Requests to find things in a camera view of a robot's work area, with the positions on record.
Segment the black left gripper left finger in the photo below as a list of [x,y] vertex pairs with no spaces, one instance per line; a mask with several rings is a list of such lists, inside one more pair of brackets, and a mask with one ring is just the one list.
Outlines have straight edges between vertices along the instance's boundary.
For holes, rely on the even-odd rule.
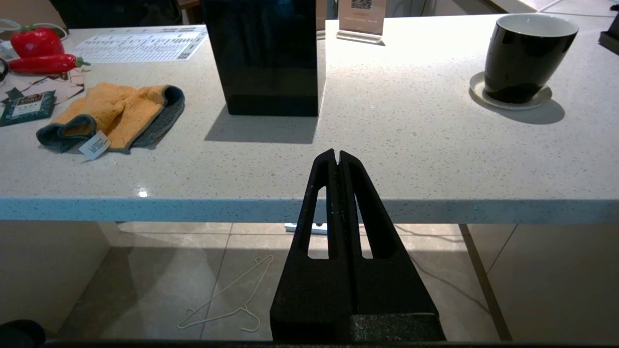
[[[319,190],[326,190],[328,257],[308,256]],[[350,313],[350,282],[333,149],[314,159],[296,230],[270,307],[276,342],[335,342]]]

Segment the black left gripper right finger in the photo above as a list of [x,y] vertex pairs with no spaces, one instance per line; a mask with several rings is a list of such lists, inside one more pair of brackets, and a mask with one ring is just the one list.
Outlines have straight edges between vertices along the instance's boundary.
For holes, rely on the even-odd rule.
[[341,151],[354,342],[445,341],[440,315],[361,161]]

